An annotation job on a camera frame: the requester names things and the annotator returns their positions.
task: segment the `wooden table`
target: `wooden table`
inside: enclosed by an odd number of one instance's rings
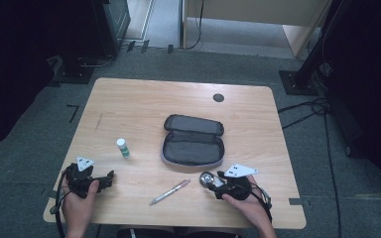
[[[202,18],[283,25],[293,55],[299,57],[326,18],[332,0],[209,0]],[[200,17],[202,0],[182,0],[180,42],[187,47],[188,18]]]
[[[213,95],[221,93],[224,101]],[[272,197],[275,228],[306,225],[272,91],[242,86],[99,78],[95,82],[64,160],[62,171],[81,156],[96,160],[93,177],[114,170],[113,186],[97,196],[93,223],[195,227],[250,227],[248,221],[199,182],[204,169],[179,170],[161,160],[171,114],[217,120],[225,132],[224,162],[210,170],[226,171],[234,163],[259,170],[254,177]],[[131,153],[123,159],[116,146],[125,138]],[[156,205],[149,203],[183,179],[188,186]],[[49,209],[46,221],[55,222]]]

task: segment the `pen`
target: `pen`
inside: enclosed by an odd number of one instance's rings
[[[154,200],[152,200],[150,202],[150,205],[157,204],[159,201],[161,201],[164,198],[166,198],[166,197],[172,195],[173,193],[175,193],[175,191],[178,191],[182,187],[188,185],[188,183],[190,183],[190,181],[191,181],[190,179],[185,179],[185,180],[181,181],[181,183],[177,184],[176,186],[174,186],[172,189],[170,189],[166,193],[163,193],[163,194],[159,195],[158,197],[156,197]]]

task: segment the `hand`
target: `hand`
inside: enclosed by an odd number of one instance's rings
[[[67,196],[63,199],[62,210],[67,224],[67,238],[84,236],[86,228],[91,221],[98,185],[99,180],[94,180],[89,186],[86,199],[82,199],[75,193],[69,192],[66,178],[63,178],[63,193],[67,194]]]
[[[247,178],[250,182],[256,184],[256,180],[252,176]],[[262,197],[259,189],[253,189],[252,191]],[[239,210],[258,229],[261,237],[277,237],[267,212],[254,195],[250,194],[245,200],[236,200],[228,194],[223,194],[222,199]]]

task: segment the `glue stick cap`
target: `glue stick cap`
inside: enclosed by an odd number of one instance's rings
[[[117,146],[120,148],[120,149],[125,149],[126,148],[126,141],[125,139],[123,138],[119,138],[117,141]]]

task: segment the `open pencil case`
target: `open pencil case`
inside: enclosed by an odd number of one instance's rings
[[[163,143],[165,162],[187,167],[222,164],[224,127],[220,122],[175,114],[166,119],[164,128],[169,131]]]

